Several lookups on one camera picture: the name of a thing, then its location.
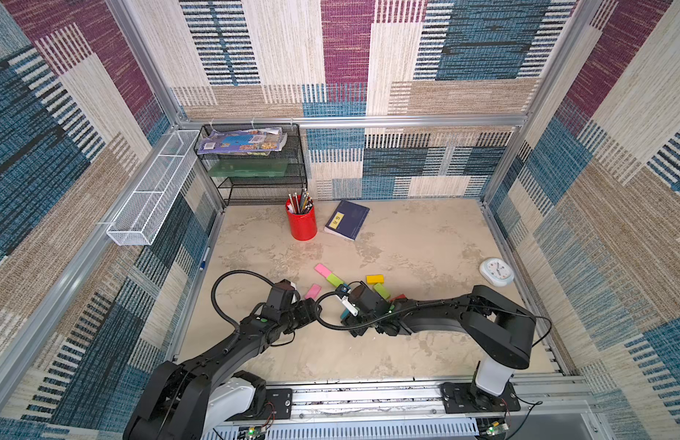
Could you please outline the light green long block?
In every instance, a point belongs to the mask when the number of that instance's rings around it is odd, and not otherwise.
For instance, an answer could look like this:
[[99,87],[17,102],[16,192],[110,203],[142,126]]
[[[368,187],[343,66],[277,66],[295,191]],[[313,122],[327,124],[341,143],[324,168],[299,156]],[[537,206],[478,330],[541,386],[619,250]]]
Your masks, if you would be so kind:
[[343,286],[346,284],[343,280],[341,280],[338,276],[336,276],[332,272],[325,276],[325,280],[327,280],[327,282],[329,282],[335,288],[338,288],[339,286]]

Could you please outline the pink long block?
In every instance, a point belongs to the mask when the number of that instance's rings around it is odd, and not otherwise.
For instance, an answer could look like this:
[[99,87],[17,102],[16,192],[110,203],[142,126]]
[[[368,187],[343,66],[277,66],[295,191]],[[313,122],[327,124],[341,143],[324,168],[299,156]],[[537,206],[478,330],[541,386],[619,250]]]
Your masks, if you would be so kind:
[[325,267],[325,265],[321,263],[317,264],[314,267],[314,269],[316,272],[318,272],[321,276],[323,276],[326,279],[333,274],[332,271],[330,271],[330,269],[328,269],[327,267]]

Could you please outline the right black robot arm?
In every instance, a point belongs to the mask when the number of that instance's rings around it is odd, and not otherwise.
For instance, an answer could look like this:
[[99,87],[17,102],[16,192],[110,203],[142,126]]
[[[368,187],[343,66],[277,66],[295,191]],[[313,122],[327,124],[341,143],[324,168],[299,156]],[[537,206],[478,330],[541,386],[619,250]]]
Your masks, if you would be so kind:
[[390,337],[428,331],[469,335],[484,352],[473,380],[475,395],[500,396],[512,374],[530,366],[537,317],[485,285],[450,299],[401,295],[388,301],[362,284],[343,301],[351,309],[341,316],[341,326],[354,337],[369,328]]

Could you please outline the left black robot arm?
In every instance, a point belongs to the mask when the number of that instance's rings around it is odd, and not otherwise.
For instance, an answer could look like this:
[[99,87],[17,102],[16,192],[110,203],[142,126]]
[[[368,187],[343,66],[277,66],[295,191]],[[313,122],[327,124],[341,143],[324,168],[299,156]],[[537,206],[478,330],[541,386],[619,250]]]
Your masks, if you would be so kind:
[[316,301],[297,301],[296,294],[288,280],[273,284],[260,311],[242,319],[223,341],[182,364],[166,361],[155,368],[123,438],[201,438],[213,391],[280,336],[315,321]]

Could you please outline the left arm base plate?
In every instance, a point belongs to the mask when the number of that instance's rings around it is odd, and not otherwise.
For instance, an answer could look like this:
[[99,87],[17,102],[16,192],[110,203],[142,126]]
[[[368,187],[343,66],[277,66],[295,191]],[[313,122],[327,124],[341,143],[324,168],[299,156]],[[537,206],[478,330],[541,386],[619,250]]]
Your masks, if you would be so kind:
[[266,422],[268,418],[289,420],[292,417],[293,390],[271,389],[257,392],[248,410],[227,419],[228,422]]

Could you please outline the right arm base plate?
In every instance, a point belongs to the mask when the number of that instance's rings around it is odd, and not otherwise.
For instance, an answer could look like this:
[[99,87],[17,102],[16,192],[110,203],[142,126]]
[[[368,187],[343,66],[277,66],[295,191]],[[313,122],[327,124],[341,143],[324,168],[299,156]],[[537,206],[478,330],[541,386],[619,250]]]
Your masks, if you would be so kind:
[[473,382],[444,382],[439,386],[439,392],[447,414],[507,414],[521,410],[521,403],[510,382],[499,396],[484,392]]

